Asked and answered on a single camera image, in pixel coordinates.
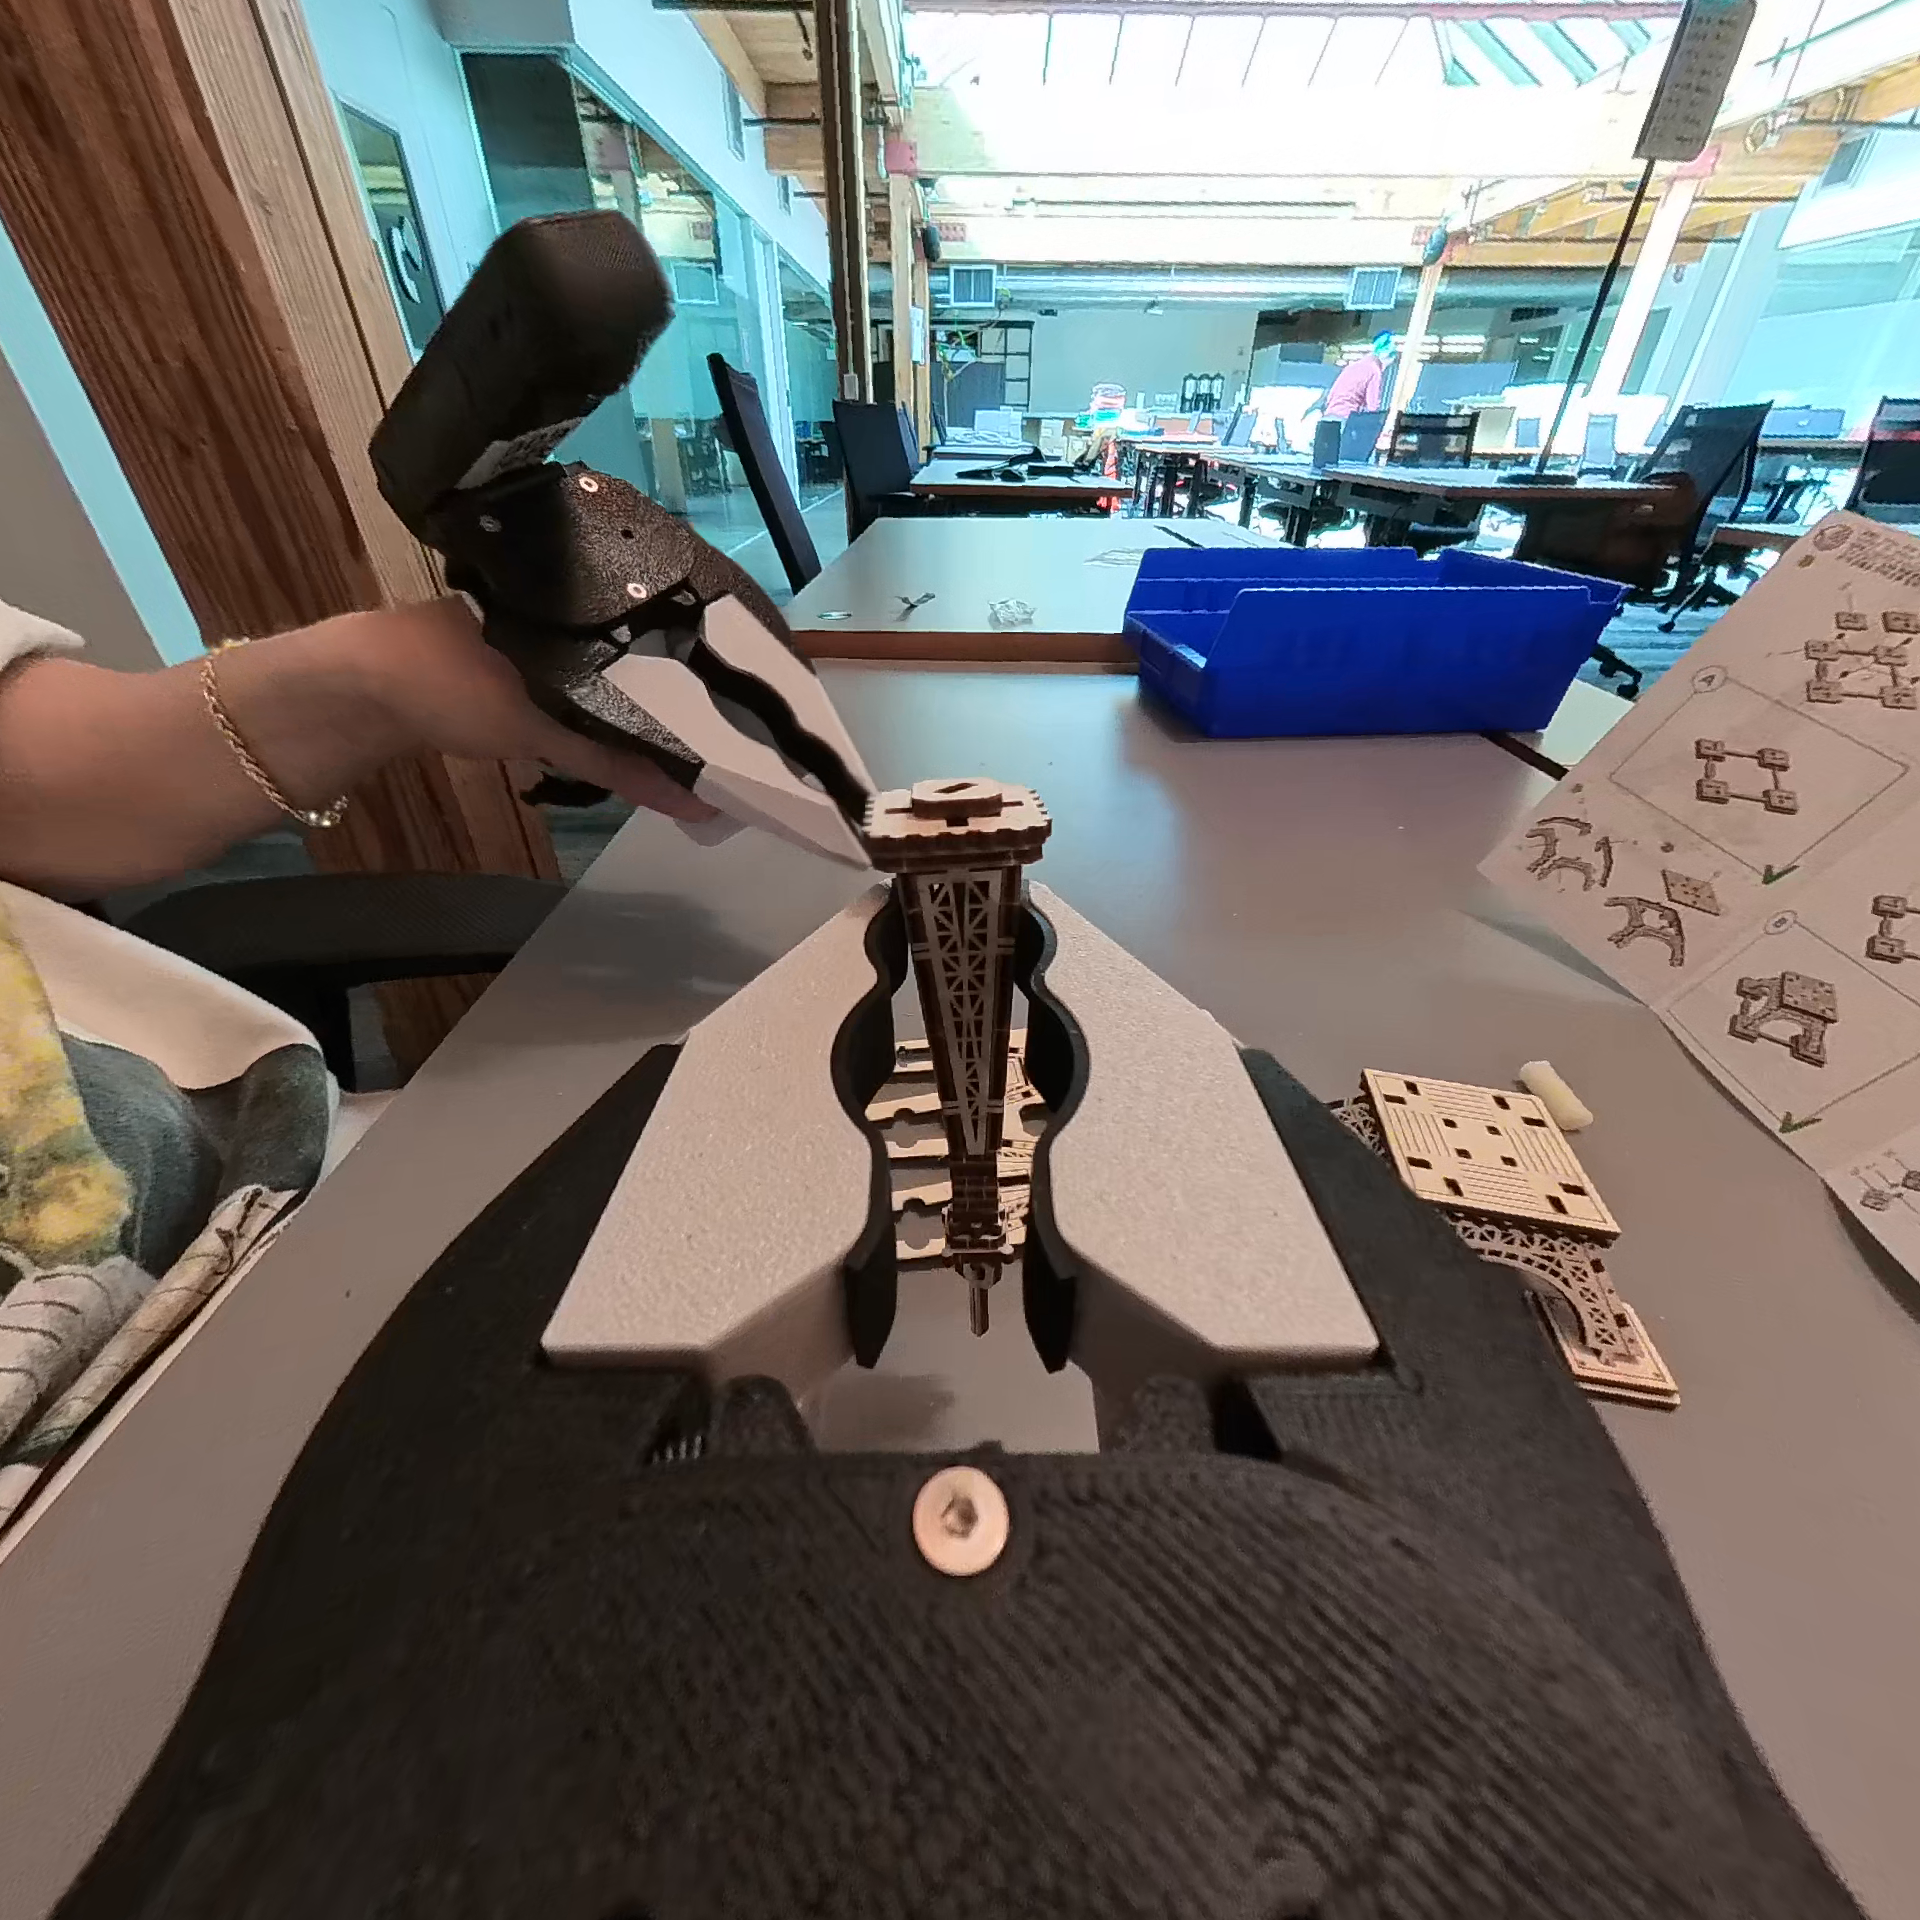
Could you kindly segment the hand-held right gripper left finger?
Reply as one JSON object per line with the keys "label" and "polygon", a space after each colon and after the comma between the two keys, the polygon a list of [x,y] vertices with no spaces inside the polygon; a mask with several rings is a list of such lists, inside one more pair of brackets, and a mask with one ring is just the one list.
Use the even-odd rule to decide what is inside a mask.
{"label": "hand-held right gripper left finger", "polygon": [[905,922],[864,896],[697,1022],[541,1346],[693,1373],[873,1366],[896,1320],[892,1175]]}

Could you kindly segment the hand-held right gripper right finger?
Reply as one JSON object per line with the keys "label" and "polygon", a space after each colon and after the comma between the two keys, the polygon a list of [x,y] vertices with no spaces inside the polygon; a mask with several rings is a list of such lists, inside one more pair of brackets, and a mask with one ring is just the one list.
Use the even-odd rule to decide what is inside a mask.
{"label": "hand-held right gripper right finger", "polygon": [[1023,1324],[1048,1372],[1343,1373],[1374,1319],[1236,1038],[1047,885],[1022,911]]}

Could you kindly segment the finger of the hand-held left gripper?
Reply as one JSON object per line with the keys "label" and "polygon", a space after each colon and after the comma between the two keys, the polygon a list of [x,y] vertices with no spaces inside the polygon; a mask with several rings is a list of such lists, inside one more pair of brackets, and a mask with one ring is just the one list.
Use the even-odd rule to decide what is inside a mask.
{"label": "finger of the hand-held left gripper", "polygon": [[856,829],[817,779],[726,718],[688,664],[625,654],[608,667],[608,684],[693,752],[697,800],[796,848],[861,872],[871,869]]}
{"label": "finger of the hand-held left gripper", "polygon": [[666,632],[665,652],[693,672],[734,732],[817,786],[849,826],[866,821],[873,774],[774,602],[758,592],[714,597],[682,630]]}

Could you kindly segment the wooden tower spire model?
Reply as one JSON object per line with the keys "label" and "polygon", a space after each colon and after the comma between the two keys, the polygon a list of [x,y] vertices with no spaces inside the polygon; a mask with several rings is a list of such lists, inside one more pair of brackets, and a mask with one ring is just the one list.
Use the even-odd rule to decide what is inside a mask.
{"label": "wooden tower spire model", "polygon": [[868,797],[858,837],[893,879],[949,1166],[943,1248],[967,1282],[975,1336],[1010,1254],[998,1152],[1002,1139],[1023,871],[1042,858],[1052,819],[1023,784],[933,778]]}

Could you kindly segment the person's left forearm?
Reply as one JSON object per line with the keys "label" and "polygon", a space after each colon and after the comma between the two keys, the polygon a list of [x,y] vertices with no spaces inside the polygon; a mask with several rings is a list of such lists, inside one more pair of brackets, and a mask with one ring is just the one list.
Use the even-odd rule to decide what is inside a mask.
{"label": "person's left forearm", "polygon": [[248,770],[210,664],[120,674],[25,655],[5,669],[5,882],[96,898],[296,819]]}

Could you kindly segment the grey desk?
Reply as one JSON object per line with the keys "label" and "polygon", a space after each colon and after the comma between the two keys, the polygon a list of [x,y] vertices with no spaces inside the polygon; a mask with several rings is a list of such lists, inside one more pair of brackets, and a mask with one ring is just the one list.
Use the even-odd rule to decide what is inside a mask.
{"label": "grey desk", "polygon": [[[833,664],[881,784],[1036,786],[1039,875],[1320,1098],[1546,1058],[1682,1388],[1604,1408],[1781,1784],[1873,1916],[1914,1916],[1914,1319],[1816,1175],[1481,858],[1544,781],[1478,736],[1204,742],[1118,679]],[[282,1238],[5,1542],[5,1916],[45,1916],[204,1663],[338,1383],[447,1244],[645,1050],[856,878],[633,821]]]}

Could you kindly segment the person's left hand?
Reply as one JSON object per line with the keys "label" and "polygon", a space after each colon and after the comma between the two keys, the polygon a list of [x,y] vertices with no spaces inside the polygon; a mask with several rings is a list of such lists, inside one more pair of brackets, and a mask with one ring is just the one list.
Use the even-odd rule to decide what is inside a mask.
{"label": "person's left hand", "polygon": [[630,748],[608,748],[541,710],[517,669],[482,635],[478,605],[450,592],[404,608],[327,619],[311,688],[343,694],[344,738],[374,763],[408,752],[541,767],[652,808],[697,834],[726,829],[720,811]]}

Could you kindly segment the laser-cut wooden puzzle sheet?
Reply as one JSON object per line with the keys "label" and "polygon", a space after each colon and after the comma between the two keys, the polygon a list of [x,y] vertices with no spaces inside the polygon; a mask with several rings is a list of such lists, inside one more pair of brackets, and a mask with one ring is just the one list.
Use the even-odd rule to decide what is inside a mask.
{"label": "laser-cut wooden puzzle sheet", "polygon": [[[1002,1248],[1010,1262],[1023,1248],[1029,1187],[1048,1106],[1023,1068],[1025,1028],[1010,1034],[1005,1100],[997,1155]],[[896,1072],[868,1106],[868,1119],[884,1146],[901,1269],[950,1267],[945,1208],[950,1202],[949,1143],[930,1051],[922,1040],[896,1044]]]}

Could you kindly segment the black office chair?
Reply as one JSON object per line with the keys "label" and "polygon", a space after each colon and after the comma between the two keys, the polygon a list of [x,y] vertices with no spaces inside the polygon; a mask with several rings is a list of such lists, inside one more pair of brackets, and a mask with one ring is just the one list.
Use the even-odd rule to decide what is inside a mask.
{"label": "black office chair", "polygon": [[786,583],[798,592],[820,575],[822,559],[781,466],[758,381],[744,368],[734,368],[720,352],[706,355],[706,368],[726,444],[748,478]]}

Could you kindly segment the grey wood-edged table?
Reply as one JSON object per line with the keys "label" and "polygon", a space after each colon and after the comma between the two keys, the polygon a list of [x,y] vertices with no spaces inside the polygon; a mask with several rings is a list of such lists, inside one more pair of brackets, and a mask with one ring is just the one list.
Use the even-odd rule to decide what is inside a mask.
{"label": "grey wood-edged table", "polygon": [[[1277,548],[1212,519],[879,519],[801,588],[783,616],[805,655],[884,664],[1036,664],[1132,674],[1125,608],[1144,550]],[[906,619],[898,597],[936,592]],[[990,602],[1032,605],[997,630]]]}

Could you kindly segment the wooden tower base model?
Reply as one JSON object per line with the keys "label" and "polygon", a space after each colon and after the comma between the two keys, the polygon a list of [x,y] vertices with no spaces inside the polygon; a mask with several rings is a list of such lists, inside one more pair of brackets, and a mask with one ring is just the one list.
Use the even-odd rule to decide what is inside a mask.
{"label": "wooden tower base model", "polygon": [[1329,1111],[1470,1253],[1522,1282],[1590,1398],[1680,1405],[1671,1366],[1612,1277],[1616,1214],[1535,1095],[1367,1070]]}

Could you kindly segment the wooden pillar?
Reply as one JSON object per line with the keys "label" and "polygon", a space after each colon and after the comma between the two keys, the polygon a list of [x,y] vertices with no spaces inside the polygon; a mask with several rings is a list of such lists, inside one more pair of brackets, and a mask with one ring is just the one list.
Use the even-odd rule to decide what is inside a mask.
{"label": "wooden pillar", "polygon": [[[5,224],[205,640],[431,602],[408,535],[376,573],[170,5],[5,5]],[[344,853],[473,853],[541,837],[529,759],[386,759]]]}

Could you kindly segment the blue plastic bin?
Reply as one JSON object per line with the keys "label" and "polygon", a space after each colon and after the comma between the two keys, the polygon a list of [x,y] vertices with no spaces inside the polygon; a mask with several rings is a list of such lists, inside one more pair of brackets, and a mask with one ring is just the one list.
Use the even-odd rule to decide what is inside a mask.
{"label": "blue plastic bin", "polygon": [[1206,738],[1528,733],[1624,599],[1449,548],[1156,548],[1122,632],[1148,702]]}

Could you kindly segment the person's printed white t-shirt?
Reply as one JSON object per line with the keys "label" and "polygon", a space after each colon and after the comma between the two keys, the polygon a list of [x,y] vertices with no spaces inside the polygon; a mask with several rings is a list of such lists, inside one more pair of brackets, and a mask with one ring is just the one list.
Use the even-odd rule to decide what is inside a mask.
{"label": "person's printed white t-shirt", "polygon": [[[344,696],[311,688],[317,624],[196,663],[302,828],[338,826],[341,786],[382,766],[348,742]],[[5,608],[5,669],[25,655],[96,664]],[[5,1526],[293,1218],[338,1132],[306,1026],[96,900],[5,882]]]}

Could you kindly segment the folded paper instruction sheet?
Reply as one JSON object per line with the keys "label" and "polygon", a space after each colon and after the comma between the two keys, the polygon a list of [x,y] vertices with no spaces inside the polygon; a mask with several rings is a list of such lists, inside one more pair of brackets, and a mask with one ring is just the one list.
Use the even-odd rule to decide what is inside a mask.
{"label": "folded paper instruction sheet", "polygon": [[1478,863],[1917,1277],[1917,539],[1833,511]]}

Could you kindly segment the dotted board on pole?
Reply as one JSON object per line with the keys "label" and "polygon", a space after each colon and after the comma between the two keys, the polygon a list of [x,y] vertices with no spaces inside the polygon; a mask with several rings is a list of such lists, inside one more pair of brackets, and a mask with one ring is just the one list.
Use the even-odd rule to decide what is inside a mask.
{"label": "dotted board on pole", "polygon": [[1663,70],[1652,88],[1641,122],[1634,160],[1638,180],[1616,235],[1613,252],[1599,277],[1590,314],[1577,338],[1568,381],[1543,429],[1543,444],[1534,464],[1535,474],[1546,468],[1558,427],[1568,415],[1574,384],[1580,381],[1599,326],[1602,310],[1613,292],[1616,277],[1624,260],[1628,242],[1634,235],[1641,208],[1656,170],[1663,163],[1692,163],[1710,141],[1724,94],[1736,70],[1744,39],[1756,20],[1756,2],[1687,2],[1674,23],[1663,59]]}

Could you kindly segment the black framed wall picture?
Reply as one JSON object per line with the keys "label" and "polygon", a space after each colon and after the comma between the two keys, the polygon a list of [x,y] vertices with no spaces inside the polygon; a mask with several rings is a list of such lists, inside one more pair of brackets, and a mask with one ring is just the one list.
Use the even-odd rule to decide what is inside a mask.
{"label": "black framed wall picture", "polygon": [[446,306],[424,242],[408,160],[390,125],[348,102],[338,102],[338,112],[400,326],[410,352],[421,355],[438,328]]}

